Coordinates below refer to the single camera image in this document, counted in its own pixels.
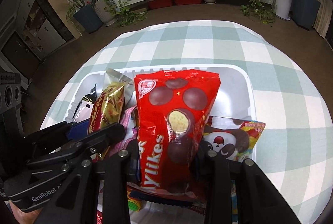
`cartoon panda packaging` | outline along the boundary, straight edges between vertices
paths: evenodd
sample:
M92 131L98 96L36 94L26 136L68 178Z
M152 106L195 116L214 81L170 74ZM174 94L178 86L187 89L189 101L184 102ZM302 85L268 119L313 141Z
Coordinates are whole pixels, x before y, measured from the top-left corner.
M249 158L265 123L209 116L203 140L225 158L242 162Z
M194 69L159 71L137 75L134 83L142 190L159 196L185 193L219 75Z

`wooden cabinet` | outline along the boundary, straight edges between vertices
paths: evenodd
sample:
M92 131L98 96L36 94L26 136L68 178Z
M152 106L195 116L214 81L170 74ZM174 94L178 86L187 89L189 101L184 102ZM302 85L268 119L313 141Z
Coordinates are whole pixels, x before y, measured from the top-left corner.
M46 54L50 54L59 46L65 43L65 40L54 29L49 20L45 20L41 28L36 34L37 48L40 51L44 51Z
M16 28L23 32L29 12L35 0L21 0L16 17Z
M39 59L14 32L1 50L9 62L28 80L39 66Z
M45 12L42 3L45 4L42 0L21 0L16 17L16 32L40 60L66 42L50 22L54 15L47 8Z

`gold wrapper snack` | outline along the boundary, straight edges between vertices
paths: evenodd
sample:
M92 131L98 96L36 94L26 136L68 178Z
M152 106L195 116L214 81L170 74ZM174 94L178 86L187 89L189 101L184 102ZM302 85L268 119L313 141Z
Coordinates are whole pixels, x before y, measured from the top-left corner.
M125 85L112 82L97 98L90 116L88 134L120 121Z
M108 69L103 91L91 112L88 134L112 123L120 122L125 105L130 101L133 91L133 80L113 69ZM103 159L108 150L109 147L98 158Z

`green checkered tablecloth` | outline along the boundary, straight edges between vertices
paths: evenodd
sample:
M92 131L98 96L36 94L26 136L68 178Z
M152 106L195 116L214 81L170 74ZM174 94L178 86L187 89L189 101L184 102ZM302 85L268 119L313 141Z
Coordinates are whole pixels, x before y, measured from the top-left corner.
M89 73L167 64L233 64L250 77L257 120L266 129L256 162L302 223L313 223L333 186L333 127L327 106L305 73L260 35L227 21L160 24L120 35L88 60L52 104L42 128L64 120Z

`brown carpet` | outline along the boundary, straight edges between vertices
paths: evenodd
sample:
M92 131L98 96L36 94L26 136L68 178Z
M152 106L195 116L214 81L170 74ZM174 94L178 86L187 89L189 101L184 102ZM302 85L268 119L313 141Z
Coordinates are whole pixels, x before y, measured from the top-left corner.
M102 27L92 34L64 46L42 64L29 86L31 96L25 100L27 114L22 116L24 130L30 134L39 130L56 96L75 72L96 52L124 32L150 25L185 20L227 20L244 25L262 35L267 42L287 54L315 84L333 115L333 51L314 29L306 31L293 21L276 19L264 25L254 17L245 17L239 6L199 4L172 6L151 10L147 19L128 27Z

